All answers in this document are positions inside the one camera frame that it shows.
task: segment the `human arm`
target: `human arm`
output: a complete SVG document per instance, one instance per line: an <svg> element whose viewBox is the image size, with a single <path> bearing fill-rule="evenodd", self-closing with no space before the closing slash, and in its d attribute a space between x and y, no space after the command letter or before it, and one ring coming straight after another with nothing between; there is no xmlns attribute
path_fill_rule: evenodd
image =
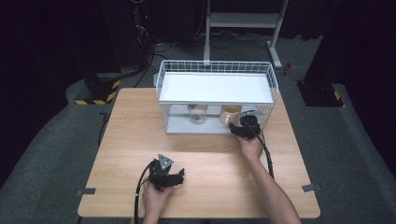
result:
<svg viewBox="0 0 396 224"><path fill-rule="evenodd" d="M263 207L272 223L301 223L297 211L283 189L268 174L260 162L262 144L259 139L246 140L236 136L242 154L260 193Z"/></svg>
<svg viewBox="0 0 396 224"><path fill-rule="evenodd" d="M173 187L164 188L162 191L156 190L154 185L145 181L143 184L143 204L145 205L146 214L143 219L143 224L156 224L160 219L166 204L168 203L169 195Z"/></svg>

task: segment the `person's right hand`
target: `person's right hand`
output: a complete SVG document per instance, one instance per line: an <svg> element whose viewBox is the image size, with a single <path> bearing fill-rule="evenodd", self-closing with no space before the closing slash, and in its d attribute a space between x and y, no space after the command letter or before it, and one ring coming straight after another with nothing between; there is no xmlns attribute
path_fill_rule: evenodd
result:
<svg viewBox="0 0 396 224"><path fill-rule="evenodd" d="M262 155L262 143L257 137L251 140L247 140L239 136L235 137L239 140L242 154L248 161L260 160L260 156Z"/></svg>

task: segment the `person's left hand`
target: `person's left hand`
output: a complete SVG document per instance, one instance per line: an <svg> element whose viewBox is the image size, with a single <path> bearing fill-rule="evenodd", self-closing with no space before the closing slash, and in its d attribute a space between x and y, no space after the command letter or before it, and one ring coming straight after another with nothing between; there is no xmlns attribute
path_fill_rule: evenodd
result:
<svg viewBox="0 0 396 224"><path fill-rule="evenodd" d="M145 181L143 184L143 203L145 205L146 214L143 223L157 223L160 214L163 212L166 204L168 203L169 195L173 187L164 188L162 191L156 190L154 185Z"/></svg>

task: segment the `shelf top panel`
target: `shelf top panel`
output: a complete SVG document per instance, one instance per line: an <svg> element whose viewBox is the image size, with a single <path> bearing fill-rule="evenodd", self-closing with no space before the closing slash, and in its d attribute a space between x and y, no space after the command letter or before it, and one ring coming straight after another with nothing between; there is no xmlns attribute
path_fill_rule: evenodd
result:
<svg viewBox="0 0 396 224"><path fill-rule="evenodd" d="M265 74L167 72L160 104L272 105Z"/></svg>

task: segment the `metal wire grid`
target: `metal wire grid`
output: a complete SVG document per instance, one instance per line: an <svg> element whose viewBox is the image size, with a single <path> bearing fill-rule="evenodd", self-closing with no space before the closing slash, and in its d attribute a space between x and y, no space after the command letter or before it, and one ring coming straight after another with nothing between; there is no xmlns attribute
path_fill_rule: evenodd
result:
<svg viewBox="0 0 396 224"><path fill-rule="evenodd" d="M173 61L165 60L161 63L159 77L157 80L157 97L160 99L161 90L163 86L163 79L166 72L170 73L225 73L225 74L265 74L270 87L273 104L272 105L257 105L257 110L264 113L259 116L259 123L264 129L273 107L276 103L279 94L277 81L273 66L268 62L223 62L211 61L209 64L203 61ZM160 104L162 111L165 130L167 128L170 116L170 104Z"/></svg>

